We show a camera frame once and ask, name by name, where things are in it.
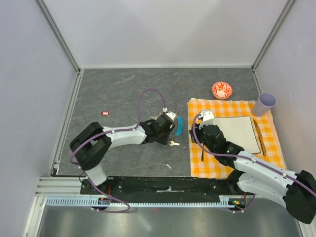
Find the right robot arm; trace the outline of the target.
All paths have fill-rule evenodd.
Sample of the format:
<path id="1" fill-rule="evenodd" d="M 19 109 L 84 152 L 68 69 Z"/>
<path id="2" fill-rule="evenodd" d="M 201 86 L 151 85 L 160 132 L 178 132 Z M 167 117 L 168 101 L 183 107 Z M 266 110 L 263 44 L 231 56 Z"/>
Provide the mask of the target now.
<path id="1" fill-rule="evenodd" d="M 193 123 L 190 135 L 192 142 L 233 169 L 226 182 L 229 193 L 262 196 L 283 206 L 298 221 L 312 223 L 316 216 L 316 180 L 311 173 L 290 171 L 256 157 L 226 140 L 216 125 Z"/>

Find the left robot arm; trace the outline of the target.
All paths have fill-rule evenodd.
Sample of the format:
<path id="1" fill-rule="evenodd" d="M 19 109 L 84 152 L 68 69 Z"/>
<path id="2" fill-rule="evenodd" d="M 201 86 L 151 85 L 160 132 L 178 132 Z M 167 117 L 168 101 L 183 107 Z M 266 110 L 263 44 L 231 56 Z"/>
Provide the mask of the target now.
<path id="1" fill-rule="evenodd" d="M 153 142 L 167 145 L 169 135 L 175 127 L 176 117 L 174 112 L 167 112 L 162 113 L 156 119 L 128 127 L 102 127 L 98 122 L 87 126 L 70 143 L 70 149 L 81 169 L 92 181 L 92 190 L 97 194 L 104 194 L 108 190 L 107 176 L 100 162 L 109 149 Z"/>

